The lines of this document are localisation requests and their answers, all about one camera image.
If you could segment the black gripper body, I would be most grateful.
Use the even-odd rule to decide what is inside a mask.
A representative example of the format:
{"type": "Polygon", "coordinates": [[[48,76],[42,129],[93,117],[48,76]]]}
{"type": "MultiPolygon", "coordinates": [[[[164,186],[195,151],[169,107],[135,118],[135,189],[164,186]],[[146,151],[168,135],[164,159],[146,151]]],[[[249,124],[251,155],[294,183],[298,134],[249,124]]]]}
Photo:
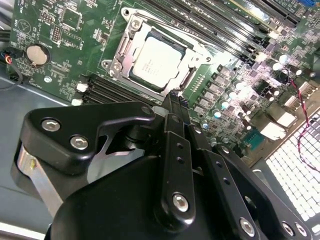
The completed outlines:
{"type": "Polygon", "coordinates": [[[47,231],[48,240],[248,240],[246,216],[225,213],[207,177],[193,174],[195,219],[173,232],[155,215],[161,161],[140,157],[71,194],[47,231]]]}

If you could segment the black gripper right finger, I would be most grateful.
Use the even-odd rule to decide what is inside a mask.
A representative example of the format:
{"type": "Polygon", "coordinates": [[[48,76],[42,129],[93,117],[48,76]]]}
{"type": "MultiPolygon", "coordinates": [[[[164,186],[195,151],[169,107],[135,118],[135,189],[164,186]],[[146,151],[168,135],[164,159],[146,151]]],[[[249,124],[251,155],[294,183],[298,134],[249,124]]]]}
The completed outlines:
{"type": "Polygon", "coordinates": [[[187,124],[196,166],[215,190],[226,236],[230,240],[311,240],[303,221],[231,149],[211,147],[205,134],[193,125],[187,101],[177,98],[187,124]]]}

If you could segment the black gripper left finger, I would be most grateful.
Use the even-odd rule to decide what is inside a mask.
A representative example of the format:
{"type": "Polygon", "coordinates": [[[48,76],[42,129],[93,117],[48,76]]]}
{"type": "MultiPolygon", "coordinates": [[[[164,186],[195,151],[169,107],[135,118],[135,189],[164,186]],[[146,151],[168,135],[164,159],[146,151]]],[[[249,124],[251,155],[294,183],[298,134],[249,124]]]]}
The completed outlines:
{"type": "Polygon", "coordinates": [[[66,199],[141,157],[160,159],[155,216],[167,227],[194,221],[191,144],[169,93],[161,106],[141,101],[35,109],[23,120],[12,168],[55,217],[66,199]]]}

